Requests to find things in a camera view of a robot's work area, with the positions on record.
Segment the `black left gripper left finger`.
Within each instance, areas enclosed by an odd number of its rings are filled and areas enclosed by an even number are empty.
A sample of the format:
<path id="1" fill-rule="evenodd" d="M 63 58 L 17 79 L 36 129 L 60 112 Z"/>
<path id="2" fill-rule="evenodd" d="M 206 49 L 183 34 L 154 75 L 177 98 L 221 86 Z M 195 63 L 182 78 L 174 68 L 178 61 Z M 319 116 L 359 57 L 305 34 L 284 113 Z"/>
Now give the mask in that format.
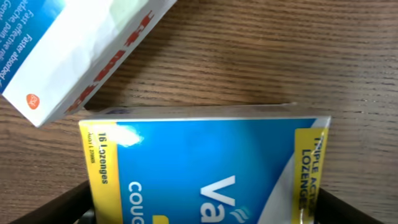
<path id="1" fill-rule="evenodd" d="M 75 223 L 92 206 L 90 185 L 85 181 L 10 224 Z"/>

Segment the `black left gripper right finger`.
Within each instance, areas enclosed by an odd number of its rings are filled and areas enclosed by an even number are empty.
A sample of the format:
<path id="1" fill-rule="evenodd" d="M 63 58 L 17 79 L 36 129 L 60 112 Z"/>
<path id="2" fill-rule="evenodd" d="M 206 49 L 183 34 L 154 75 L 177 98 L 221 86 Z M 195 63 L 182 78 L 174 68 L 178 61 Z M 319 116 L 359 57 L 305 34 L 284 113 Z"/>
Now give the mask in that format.
<path id="1" fill-rule="evenodd" d="M 323 188 L 319 191 L 315 220 L 321 224 L 383 224 Z"/>

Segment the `blue VapoDrops box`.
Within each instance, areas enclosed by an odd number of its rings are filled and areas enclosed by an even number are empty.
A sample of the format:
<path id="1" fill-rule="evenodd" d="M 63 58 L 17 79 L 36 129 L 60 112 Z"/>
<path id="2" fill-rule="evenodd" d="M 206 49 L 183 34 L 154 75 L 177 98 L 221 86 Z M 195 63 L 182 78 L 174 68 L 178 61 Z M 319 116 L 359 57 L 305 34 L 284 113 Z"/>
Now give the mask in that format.
<path id="1" fill-rule="evenodd" d="M 98 223 L 313 223 L 328 115 L 112 108 L 79 127 Z"/>

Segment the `white Panadol box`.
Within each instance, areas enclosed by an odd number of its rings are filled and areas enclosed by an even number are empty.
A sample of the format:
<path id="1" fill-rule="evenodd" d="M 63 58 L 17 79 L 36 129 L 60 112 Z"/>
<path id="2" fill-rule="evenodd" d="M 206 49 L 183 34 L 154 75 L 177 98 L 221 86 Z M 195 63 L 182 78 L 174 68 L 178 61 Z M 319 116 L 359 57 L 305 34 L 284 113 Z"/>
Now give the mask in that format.
<path id="1" fill-rule="evenodd" d="M 76 113 L 176 0 L 1 0 L 1 94 L 34 126 Z"/>

